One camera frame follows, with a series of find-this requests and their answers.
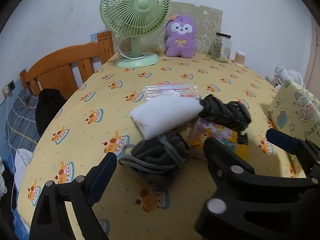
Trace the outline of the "grey drawstring pouch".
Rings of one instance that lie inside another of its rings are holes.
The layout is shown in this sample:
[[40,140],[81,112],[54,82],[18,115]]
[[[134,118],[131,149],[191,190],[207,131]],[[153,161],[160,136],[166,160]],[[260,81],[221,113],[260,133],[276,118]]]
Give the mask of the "grey drawstring pouch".
[[132,168],[149,186],[163,191],[173,183],[178,170],[184,168],[189,150],[179,133],[168,131],[156,138],[140,141],[118,162]]

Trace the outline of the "purple plush bunny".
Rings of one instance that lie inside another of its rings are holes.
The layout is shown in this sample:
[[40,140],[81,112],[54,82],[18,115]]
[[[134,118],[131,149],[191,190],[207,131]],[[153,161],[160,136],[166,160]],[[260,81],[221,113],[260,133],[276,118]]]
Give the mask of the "purple plush bunny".
[[189,15],[178,15],[169,18],[165,28],[165,50],[168,57],[194,57],[197,44],[197,29],[194,19]]

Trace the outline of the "white towel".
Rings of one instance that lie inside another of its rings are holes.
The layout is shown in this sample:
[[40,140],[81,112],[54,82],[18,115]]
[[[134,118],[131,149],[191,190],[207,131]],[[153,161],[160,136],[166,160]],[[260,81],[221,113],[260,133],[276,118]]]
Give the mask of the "white towel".
[[203,110],[195,98],[163,95],[139,105],[130,117],[144,139],[149,140],[195,119]]

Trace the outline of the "black clothing on bed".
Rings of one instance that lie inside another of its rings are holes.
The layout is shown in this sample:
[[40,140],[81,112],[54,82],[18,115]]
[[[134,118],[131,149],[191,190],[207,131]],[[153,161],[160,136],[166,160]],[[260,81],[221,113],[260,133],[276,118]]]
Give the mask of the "black clothing on bed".
[[35,111],[36,127],[40,137],[66,101],[58,89],[45,88],[40,91]]

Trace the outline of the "white clothing on bed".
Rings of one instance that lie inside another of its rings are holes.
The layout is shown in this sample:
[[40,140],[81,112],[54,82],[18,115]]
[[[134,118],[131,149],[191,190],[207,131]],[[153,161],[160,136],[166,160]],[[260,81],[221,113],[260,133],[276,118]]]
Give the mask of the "white clothing on bed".
[[33,152],[24,149],[18,148],[15,154],[15,174],[14,174],[14,181],[17,191],[20,191],[21,183],[26,171],[27,166],[30,164],[33,158]]

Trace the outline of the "beige patterned board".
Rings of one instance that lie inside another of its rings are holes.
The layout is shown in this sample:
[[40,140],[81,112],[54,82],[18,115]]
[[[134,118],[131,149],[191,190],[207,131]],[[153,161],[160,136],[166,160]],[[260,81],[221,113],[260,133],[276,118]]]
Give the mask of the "beige patterned board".
[[[169,16],[175,15],[189,15],[194,19],[197,29],[195,37],[197,44],[196,52],[209,54],[210,45],[215,38],[215,34],[221,31],[223,11],[190,3],[171,2]],[[168,21],[165,21],[155,32],[140,38],[142,51],[165,49],[165,26],[167,23]]]

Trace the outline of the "blue plaid pillow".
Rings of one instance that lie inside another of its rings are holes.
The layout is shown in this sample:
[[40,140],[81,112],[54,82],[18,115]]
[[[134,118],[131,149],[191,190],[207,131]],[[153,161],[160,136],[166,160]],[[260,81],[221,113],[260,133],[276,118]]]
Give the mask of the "blue plaid pillow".
[[7,145],[14,152],[23,148],[33,152],[40,139],[35,112],[39,98],[23,89],[18,95],[5,125]]

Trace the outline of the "cotton swab container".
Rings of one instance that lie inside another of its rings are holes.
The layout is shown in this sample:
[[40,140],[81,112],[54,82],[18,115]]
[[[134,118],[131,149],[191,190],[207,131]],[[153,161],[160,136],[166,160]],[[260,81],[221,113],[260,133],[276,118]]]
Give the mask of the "cotton swab container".
[[245,53],[236,51],[233,63],[239,67],[242,67],[245,64],[245,59],[246,59]]

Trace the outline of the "white standing fan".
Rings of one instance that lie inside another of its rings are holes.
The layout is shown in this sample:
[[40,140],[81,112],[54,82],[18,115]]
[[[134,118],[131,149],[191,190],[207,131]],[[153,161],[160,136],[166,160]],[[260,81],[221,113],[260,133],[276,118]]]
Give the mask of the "white standing fan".
[[274,79],[271,81],[275,89],[279,89],[286,80],[295,82],[296,84],[305,87],[302,76],[296,70],[286,69],[282,64],[278,64],[273,68]]

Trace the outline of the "cartoon fabric storage box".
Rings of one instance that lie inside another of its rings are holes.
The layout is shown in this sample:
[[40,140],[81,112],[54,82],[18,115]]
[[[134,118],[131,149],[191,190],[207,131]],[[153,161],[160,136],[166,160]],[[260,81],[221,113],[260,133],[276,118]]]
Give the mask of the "cartoon fabric storage box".
[[[286,80],[281,86],[270,104],[268,117],[275,130],[294,138],[309,139],[319,146],[319,100],[295,82]],[[295,155],[287,153],[287,156],[289,163],[285,167],[292,178],[310,174],[311,170],[303,170]]]

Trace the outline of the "clear zip bag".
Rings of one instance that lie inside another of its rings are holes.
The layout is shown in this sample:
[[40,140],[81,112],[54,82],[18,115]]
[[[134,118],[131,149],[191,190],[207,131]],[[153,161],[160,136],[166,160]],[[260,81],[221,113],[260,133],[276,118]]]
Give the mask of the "clear zip bag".
[[146,100],[163,95],[191,97],[197,100],[201,98],[198,94],[197,86],[188,83],[161,83],[159,85],[148,85],[145,86],[142,93]]

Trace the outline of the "wooden bed headboard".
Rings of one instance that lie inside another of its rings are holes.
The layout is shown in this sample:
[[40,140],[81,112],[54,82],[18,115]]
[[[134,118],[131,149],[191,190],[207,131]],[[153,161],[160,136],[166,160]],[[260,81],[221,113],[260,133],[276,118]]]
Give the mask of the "wooden bed headboard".
[[114,55],[111,31],[97,34],[96,42],[69,46],[54,51],[37,61],[28,71],[20,72],[24,88],[38,96],[45,88],[57,89],[68,99],[78,89],[72,64],[75,63],[83,82],[94,73],[94,57],[105,64]]

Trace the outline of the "green desk fan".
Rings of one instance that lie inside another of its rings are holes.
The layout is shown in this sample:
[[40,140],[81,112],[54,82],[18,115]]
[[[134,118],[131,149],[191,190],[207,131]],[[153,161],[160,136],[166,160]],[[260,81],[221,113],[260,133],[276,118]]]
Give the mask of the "green desk fan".
[[108,29],[131,39],[131,51],[115,60],[119,68],[140,68],[159,63],[156,53],[143,52],[140,38],[153,33],[166,20],[170,0],[101,0],[100,17]]

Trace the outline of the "wall power outlet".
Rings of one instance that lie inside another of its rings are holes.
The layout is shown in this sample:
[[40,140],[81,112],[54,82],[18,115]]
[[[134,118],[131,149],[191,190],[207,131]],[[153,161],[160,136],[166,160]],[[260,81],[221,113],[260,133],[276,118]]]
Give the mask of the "wall power outlet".
[[14,80],[2,89],[3,96],[6,98],[16,88]]

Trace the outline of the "black plastic bag roll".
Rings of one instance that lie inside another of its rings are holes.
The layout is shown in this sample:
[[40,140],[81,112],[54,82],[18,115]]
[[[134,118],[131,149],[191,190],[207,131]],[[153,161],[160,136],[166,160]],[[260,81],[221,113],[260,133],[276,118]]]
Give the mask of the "black plastic bag roll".
[[199,117],[216,124],[225,126],[236,132],[243,132],[251,123],[251,116],[247,108],[238,101],[223,103],[218,98],[209,94],[200,100],[203,110]]

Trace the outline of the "glass jar with lid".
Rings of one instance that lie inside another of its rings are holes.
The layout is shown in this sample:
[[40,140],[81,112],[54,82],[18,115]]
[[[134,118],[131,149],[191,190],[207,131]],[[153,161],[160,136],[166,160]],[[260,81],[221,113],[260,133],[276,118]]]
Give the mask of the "glass jar with lid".
[[217,62],[228,62],[231,54],[231,47],[231,35],[216,32],[210,49],[212,58]]

